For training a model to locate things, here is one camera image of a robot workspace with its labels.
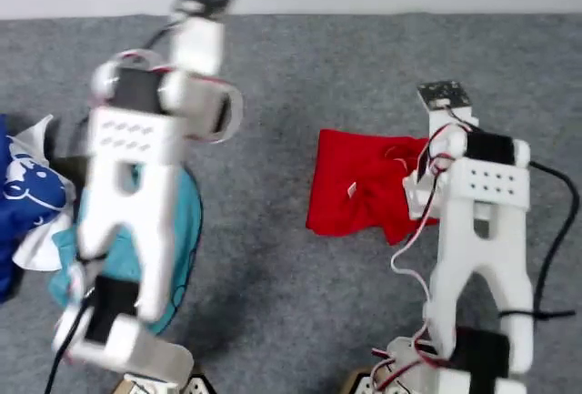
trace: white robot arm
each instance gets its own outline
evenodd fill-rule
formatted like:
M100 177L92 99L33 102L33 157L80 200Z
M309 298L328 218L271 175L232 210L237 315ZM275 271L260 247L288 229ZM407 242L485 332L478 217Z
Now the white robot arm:
M176 181L186 139L226 140L242 118L240 93L216 78L220 18L229 3L177 0L166 28L167 65L149 47L129 50L98 67L93 80L100 104L89 119L86 213L69 270L74 298L53 347L58 358L66 349L72 359L141 375L126 377L152 392L179 392L194 366L187 349L155 337L146 324L160 319L171 294ZM125 180L135 165L139 188L130 191ZM100 274L121 226L133 236L139 284Z
M533 359L526 270L529 146L480 130L458 82L428 83L418 91L430 140L403 186L411 218L440 218L424 308L430 352L415 350L414 339L395 339L384 356L394 367L373 371L375 383L367 383L377 391L369 394L524 394L525 385L509 377L528 371ZM473 273L485 278L499 312L511 312L501 318L502 333L457 326L457 300ZM429 365L416 366L420 362ZM405 371L396 374L398 369Z

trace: black cable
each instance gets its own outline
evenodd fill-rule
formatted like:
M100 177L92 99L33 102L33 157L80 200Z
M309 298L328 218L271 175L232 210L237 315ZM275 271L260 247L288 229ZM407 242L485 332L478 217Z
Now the black cable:
M151 50L152 47L160 40L162 37L166 35L167 32L172 30L178 22L173 22L168 25L164 25L160 28L157 32L155 32L146 42L142 45L142 49L144 50Z
M139 389L140 391L144 392L145 394L151 394L145 387L143 387L139 383L135 382L134 380L132 380L131 383L134 384L134 387L137 387L137 389Z
M53 366L51 368L51 372L48 375L48 380L46 381L45 394L50 394L50 392L53 390L53 384L55 383L55 376L56 376L56 371L58 370L58 366L61 363L63 356L65 355L66 349L69 347L69 345L71 344L71 341L73 340L73 337L75 336L76 330L79 327L79 323L81 322L81 318L83 317L83 314L85 314L87 308L89 308L89 303L91 302L92 296L93 296L93 291L90 291L81 300L79 311L76 314L75 320L73 321L71 328L69 329L68 333L66 334L66 337L65 337L65 340L63 341L63 344L61 344L61 347L56 351L55 360L53 360Z
M466 125L471 127L473 130L475 130L477 132L485 132L484 129L479 128L477 126L474 126L471 123L459 118L457 116L457 114L455 114L455 112L453 112L453 110L450 107L447 107L447 112L454 119L456 119L457 121L459 121L461 123L465 123ZM539 276L537 277L536 287L534 290L533 310L532 311L504 310L504 311L501 311L499 313L499 316L501 318L503 318L503 317L506 317L508 315L530 315L535 320L548 320L548 319L552 319L552 318L574 317L576 315L576 311L572 310L572 309L560 310L560 311L555 311L555 312L543 311L543 310L541 310L541 302L542 302L542 298L544 297L544 289L546 287L546 280L547 280L547 274L549 273L549 269L552 265L552 262L554 261L554 258L556 257L557 252L560 249L560 246L562 245L562 242L564 241L564 237L566 237L567 232L572 227L572 224L574 223L574 220L576 219L576 215L578 213L578 210L580 209L580 194L578 193L576 185L574 184L572 179L570 177L568 177L566 174L558 171L557 169L547 167L543 164L540 164L539 162L537 162L535 160L531 160L529 162L529 165L532 168L543 171L543 172L549 174L550 176L554 176L554 177L560 179L561 181L563 181L566 184L568 190L570 191L570 195L572 196L572 201L570 202L570 209L568 211L567 217L564 220L562 227L558 230L556 237L552 241L552 244L551 244L549 250L547 251L546 256L544 257L544 261L542 262L542 266L539 270Z
M557 232L554 241L552 241L552 245L550 246L549 250L546 253L546 257L544 258L542 266L539 270L539 276L537 277L536 288L534 291L534 312L544 313L541 310L541 302L542 298L544 297L544 288L546 287L547 273L549 272L552 262L554 261L554 257L556 256L556 253L558 252L562 244L562 241L564 240L564 237L566 236L567 232L572 227L574 220L576 219L576 215L578 213L578 210L580 209L580 194L578 193L576 185L574 185L574 182L572 182L570 177L566 176L564 173L561 173L560 171L557 171L554 168L546 167L545 165L542 165L534 160L532 160L529 163L529 165L535 169L543 171L551 176L557 177L560 180L562 180L566 184L567 188L570 191L570 195L572 196L572 201L570 202L570 209L568 211L566 220L564 221L564 224L562 224L562 227ZM576 311L574 310L561 311L556 312L555 314L562 313L571 313L570 316L572 316L576 314ZM546 312L545 314L551 317L552 313Z
M566 318L566 317L574 317L576 315L576 311L573 309L570 310L559 310L556 312L544 312L544 311L535 311L535 310L502 310L499 312L499 317L507 317L509 315L529 315L536 320L539 321L546 321L552 318Z

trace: cable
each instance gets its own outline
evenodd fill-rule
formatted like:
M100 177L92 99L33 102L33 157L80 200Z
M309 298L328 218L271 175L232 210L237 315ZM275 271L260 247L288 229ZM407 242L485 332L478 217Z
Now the cable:
M555 312L554 316L552 317L551 312L543 312L541 310L541 302L542 302L542 298L544 297L544 288L546 287L547 274L548 274L549 269L552 265L552 262L554 261L554 257L556 256L556 253L558 252L558 250L562 244L562 241L564 240L564 237L566 237L567 232L572 227L572 224L574 223L574 220L576 219L576 215L578 213L578 210L580 209L580 194L578 193L576 185L574 185L574 182L572 182L570 177L568 177L564 173L561 173L560 171L557 171L554 168L546 167L545 165L542 165L534 160L532 160L529 163L529 165L535 169L543 171L551 176L557 177L560 180L562 180L566 184L566 186L569 189L570 194L572 196L572 202L570 203L570 209L568 211L566 220L564 221L564 224L562 224L562 227L559 229L556 237L552 241L552 245L550 246L549 250L547 251L546 257L544 258L542 266L539 270L539 276L537 277L536 288L534 291L534 305L533 305L534 312L545 314L546 317L549 316L550 318L555 318L556 314L558 314L558 316L562 316L562 317L565 317L565 315L559 315L559 314L565 314L565 313L572 314L573 313L572 315L575 315L576 311L570 310L570 311Z
M435 192L437 191L437 181L438 176L435 176L435 180L433 181L433 187L430 191L430 195L428 196L428 200L426 201L425 209L423 210L422 216L420 217L420 221L418 223L418 226L416 227L415 232L410 236L406 244L390 258L390 267L392 268L392 271L394 271L396 274L406 275L415 278L416 281L420 283L420 285L422 286L422 289L425 292L426 300L430 300L430 292L428 291L428 285L426 284L425 280L414 269L397 267L396 260L413 246L413 244L420 236L420 233L422 232L423 228L425 227L426 222L428 221L430 207L432 206L433 199L435 198Z
M376 383L372 380L372 385L374 386L374 389L376 391L382 392L386 388L388 388L388 386L390 386L392 384L392 382L394 382L400 376L407 373L409 370L413 369L414 367L416 367L419 364L422 364L422 360L420 360L420 359L414 360L414 361L410 362L409 364L405 365L404 367L397 369L394 373L392 373L392 376L390 376L388 379L386 379L385 381L383 381L382 383L380 383L377 386L376 386Z
M568 318L574 317L576 311L574 309L570 310L558 310L552 312L545 311L535 311L535 310L502 310L499 312L499 317L508 317L510 315L529 315L538 321L546 321L552 318Z
M53 360L53 366L51 368L51 372L48 375L48 380L46 381L45 394L50 394L50 392L53 390L53 384L55 383L55 376L56 371L58 370L58 366L61 363L63 356L65 355L66 349L69 347L71 341L73 340L73 337L75 336L76 330L78 329L79 324L81 323L81 318L83 317L83 314L85 314L86 310L89 308L89 303L91 301L92 296L93 289L91 288L81 300L79 311L76 314L75 320L73 320L73 324L71 325L71 328L66 334L63 344L61 344L61 347L59 347L59 349L56 351L55 360Z
M466 124L467 126L469 126L469 128L471 128L472 130L475 130L477 132L483 132L486 133L486 131L480 127L474 126L473 124L467 122L467 121L463 121L461 118L459 118L454 112L453 110L447 106L446 110L448 112L449 115L451 115L451 117L453 117L455 120ZM557 169L554 169L552 167L547 167L543 164L540 164L539 162L532 160L529 162L529 165L532 168L535 168L539 171L543 171L547 174L549 174L550 176L554 176L558 179L560 179L562 182L564 182L564 184L567 186L568 190L570 191L570 195L572 196L572 201L570 202L570 209L568 210L568 214L566 219L564 220L564 223L562 224L561 228L558 230L556 237L554 238L554 240L552 241L552 244L550 245L549 250L546 253L546 256L544 257L544 260L542 262L542 266L539 270L539 276L537 277L537 281L536 281L536 287L534 290L534 302L533 302L533 310L532 311L525 311L525 310L504 310L499 312L499 316L501 318L503 317L507 317L509 315L529 315L531 317L533 317L535 320L548 320L548 319L552 319L552 318L565 318L565 317L573 317L576 315L576 311L575 310L560 310L560 311L556 311L556 312L546 312L544 310L541 309L541 302L542 302L542 298L544 297L544 289L546 288L546 281L547 281L547 274L549 273L549 269L552 265L552 263L554 262L554 258L556 257L557 252L559 251L562 242L564 241L564 238L566 237L567 232L570 230L570 228L572 227L572 224L574 223L574 220L576 219L578 210L580 209L580 194L577 191L577 187L574 184L574 182L572 181L572 179L570 177L568 177L566 174L558 171Z
M166 35L167 32L172 30L175 26L180 24L180 21L174 21L170 24L167 24L160 28L157 32L155 32L146 42L142 45L142 48L145 50L151 49L162 37Z
M145 394L151 394L146 388L144 388L144 386L140 385L136 381L132 380L131 383L134 384L134 387L137 387L137 389L139 389L140 391L144 392Z

